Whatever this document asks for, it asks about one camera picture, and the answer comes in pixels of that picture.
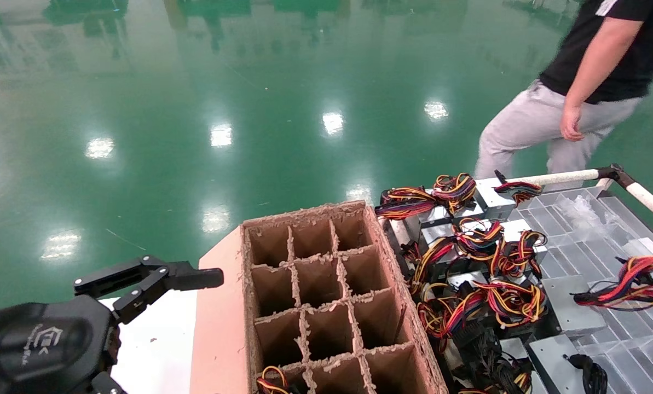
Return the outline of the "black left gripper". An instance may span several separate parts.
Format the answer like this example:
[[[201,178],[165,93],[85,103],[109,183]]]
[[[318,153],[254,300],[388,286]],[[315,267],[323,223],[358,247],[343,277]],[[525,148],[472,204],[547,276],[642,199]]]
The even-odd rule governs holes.
[[[0,309],[0,393],[127,394],[109,374],[118,361],[118,324],[168,291],[223,284],[220,268],[143,256],[76,279],[77,297],[66,302]],[[124,289],[113,312],[96,300]]]

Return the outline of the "person's right hand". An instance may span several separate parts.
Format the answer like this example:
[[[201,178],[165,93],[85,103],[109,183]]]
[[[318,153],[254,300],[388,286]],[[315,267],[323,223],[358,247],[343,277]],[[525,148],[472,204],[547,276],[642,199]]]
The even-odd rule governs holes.
[[[584,135],[579,129],[579,121],[581,120],[581,106],[566,104],[562,108],[562,116],[560,120],[560,132],[562,137],[570,142],[578,142],[583,140]]]

